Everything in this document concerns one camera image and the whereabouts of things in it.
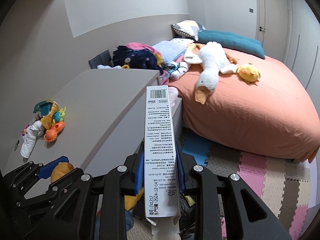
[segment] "puzzle play mat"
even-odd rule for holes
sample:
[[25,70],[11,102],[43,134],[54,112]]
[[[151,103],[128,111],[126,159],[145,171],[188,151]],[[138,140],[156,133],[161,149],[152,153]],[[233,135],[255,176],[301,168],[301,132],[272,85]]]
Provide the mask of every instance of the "puzzle play mat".
[[[195,156],[198,164],[214,174],[227,177],[237,173],[266,203],[298,240],[307,215],[310,194],[310,169],[301,163],[242,152],[202,138],[189,129],[181,140],[184,153]],[[227,239],[222,201],[220,201],[222,239]],[[152,239],[151,230],[135,220],[128,239]]]

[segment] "teal cushion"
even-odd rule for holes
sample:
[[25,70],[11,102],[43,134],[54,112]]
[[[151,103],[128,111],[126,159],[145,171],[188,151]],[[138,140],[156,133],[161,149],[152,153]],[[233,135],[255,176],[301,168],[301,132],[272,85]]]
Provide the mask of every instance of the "teal cushion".
[[198,43],[207,44],[209,41],[216,41],[222,47],[234,49],[265,59],[261,42],[234,33],[202,30],[198,33]]

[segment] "orange bedsheet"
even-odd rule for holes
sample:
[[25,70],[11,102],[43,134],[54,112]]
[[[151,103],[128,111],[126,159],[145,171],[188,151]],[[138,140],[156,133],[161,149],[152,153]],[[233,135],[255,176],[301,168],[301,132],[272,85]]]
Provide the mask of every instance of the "orange bedsheet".
[[276,59],[224,50],[240,59],[238,66],[253,63],[261,79],[247,84],[236,74],[220,74],[215,91],[201,105],[195,101],[195,85],[202,67],[192,65],[169,84],[183,98],[183,119],[188,127],[242,151],[311,162],[319,150],[320,121],[298,79]]

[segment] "orange toy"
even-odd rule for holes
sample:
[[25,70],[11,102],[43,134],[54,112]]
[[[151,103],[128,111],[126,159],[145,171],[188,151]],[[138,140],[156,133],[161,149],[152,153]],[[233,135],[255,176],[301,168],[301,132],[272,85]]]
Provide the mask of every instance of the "orange toy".
[[63,130],[64,122],[56,122],[50,130],[47,130],[44,135],[44,139],[47,142],[53,142],[57,139],[58,134]]

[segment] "door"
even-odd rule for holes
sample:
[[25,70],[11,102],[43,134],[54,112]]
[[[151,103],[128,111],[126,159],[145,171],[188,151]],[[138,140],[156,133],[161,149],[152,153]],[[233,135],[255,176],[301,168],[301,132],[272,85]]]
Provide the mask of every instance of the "door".
[[289,32],[288,0],[258,0],[258,35],[266,56],[284,61]]

